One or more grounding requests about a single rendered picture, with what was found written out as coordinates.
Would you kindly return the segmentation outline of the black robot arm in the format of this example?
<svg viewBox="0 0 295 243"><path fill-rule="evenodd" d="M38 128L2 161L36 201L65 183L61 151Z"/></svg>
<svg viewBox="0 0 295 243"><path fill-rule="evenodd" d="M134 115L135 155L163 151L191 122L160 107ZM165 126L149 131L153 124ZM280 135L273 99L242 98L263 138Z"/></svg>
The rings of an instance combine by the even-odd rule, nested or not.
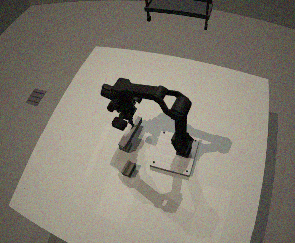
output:
<svg viewBox="0 0 295 243"><path fill-rule="evenodd" d="M120 113L120 107L117 104L121 107L127 107L133 97L154 100L160 105L162 111L175 121L175 132L171 138L171 144L176 151L176 155L184 158L189 157L194 139L186 132L187 114L192 106L192 102L188 97L179 91L169 90L162 85L136 84L125 78L119 78L114 86L104 83L100 95L111 100L107 107L108 111L117 110L118 113ZM166 95L176 97L171 109L168 108L164 101Z"/></svg>

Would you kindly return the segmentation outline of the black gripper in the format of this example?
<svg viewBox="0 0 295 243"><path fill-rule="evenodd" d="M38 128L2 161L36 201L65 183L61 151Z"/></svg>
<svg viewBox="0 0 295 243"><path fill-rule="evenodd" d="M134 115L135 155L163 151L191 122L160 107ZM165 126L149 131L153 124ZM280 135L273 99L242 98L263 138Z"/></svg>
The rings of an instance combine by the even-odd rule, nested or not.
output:
<svg viewBox="0 0 295 243"><path fill-rule="evenodd" d="M130 121L134 115L134 113L136 112L137 108L134 106L136 102L140 103L142 101L142 98L138 98L138 97L133 97L133 99L131 100L131 103L129 106L127 107L121 107L119 106L119 104L117 104L118 107L120 107L120 115L119 117L115 117L113 122L112 122L112 126L120 129L120 130L125 130L126 126L127 126L127 121ZM125 119L125 120L123 120Z"/></svg>

